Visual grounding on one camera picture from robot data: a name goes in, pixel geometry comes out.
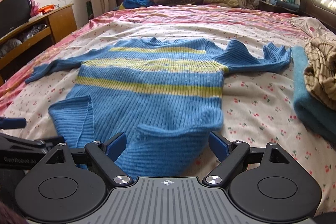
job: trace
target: silver screw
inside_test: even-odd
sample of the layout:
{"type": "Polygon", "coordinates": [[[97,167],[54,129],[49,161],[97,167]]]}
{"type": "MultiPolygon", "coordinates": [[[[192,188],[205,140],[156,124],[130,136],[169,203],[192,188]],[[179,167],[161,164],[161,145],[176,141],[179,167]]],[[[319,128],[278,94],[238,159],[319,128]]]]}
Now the silver screw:
{"type": "Polygon", "coordinates": [[[126,184],[130,181],[131,179],[126,176],[126,175],[119,175],[114,178],[114,182],[118,184],[126,184]]]}
{"type": "Polygon", "coordinates": [[[208,176],[205,181],[210,184],[218,184],[222,181],[222,178],[217,175],[208,176]]]}

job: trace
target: orange object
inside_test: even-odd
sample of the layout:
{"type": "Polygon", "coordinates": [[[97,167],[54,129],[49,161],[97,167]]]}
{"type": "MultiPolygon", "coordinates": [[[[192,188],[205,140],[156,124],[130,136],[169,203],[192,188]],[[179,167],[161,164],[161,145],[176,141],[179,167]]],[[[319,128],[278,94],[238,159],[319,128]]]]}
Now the orange object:
{"type": "Polygon", "coordinates": [[[43,14],[46,14],[48,12],[53,11],[54,9],[55,9],[55,5],[51,4],[51,5],[46,5],[42,8],[39,8],[37,12],[38,13],[42,12],[43,14]]]}

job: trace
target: gray plastic base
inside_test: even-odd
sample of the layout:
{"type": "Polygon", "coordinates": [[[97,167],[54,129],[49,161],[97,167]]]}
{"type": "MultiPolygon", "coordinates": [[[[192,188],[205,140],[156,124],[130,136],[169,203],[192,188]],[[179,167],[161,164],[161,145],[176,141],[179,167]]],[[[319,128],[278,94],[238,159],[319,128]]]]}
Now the gray plastic base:
{"type": "MultiPolygon", "coordinates": [[[[239,210],[218,188],[197,178],[144,178],[114,189],[106,203],[72,224],[261,224],[239,210]]],[[[306,219],[301,224],[315,223],[306,219]]]]}

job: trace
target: ribbed knit sweater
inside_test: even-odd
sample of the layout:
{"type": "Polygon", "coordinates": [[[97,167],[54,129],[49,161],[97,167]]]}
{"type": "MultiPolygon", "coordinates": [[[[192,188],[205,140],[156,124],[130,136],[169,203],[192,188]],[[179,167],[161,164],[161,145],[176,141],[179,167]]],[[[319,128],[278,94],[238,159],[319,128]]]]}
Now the ribbed knit sweater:
{"type": "Polygon", "coordinates": [[[120,168],[133,178],[174,176],[223,125],[224,74],[278,72],[290,61],[290,49],[269,43],[263,51],[264,59],[255,58],[237,40],[226,50],[203,38],[122,40],[36,67],[26,83],[80,67],[66,99],[49,107],[57,133],[78,148],[124,132],[120,168]]]}

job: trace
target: television screen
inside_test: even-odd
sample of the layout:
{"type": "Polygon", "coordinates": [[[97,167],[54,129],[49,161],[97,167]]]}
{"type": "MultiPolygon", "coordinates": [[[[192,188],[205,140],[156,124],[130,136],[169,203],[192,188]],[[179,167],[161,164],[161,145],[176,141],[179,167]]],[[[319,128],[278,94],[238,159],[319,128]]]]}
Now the television screen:
{"type": "Polygon", "coordinates": [[[0,2],[0,38],[28,22],[31,7],[30,0],[2,0],[0,2]]]}

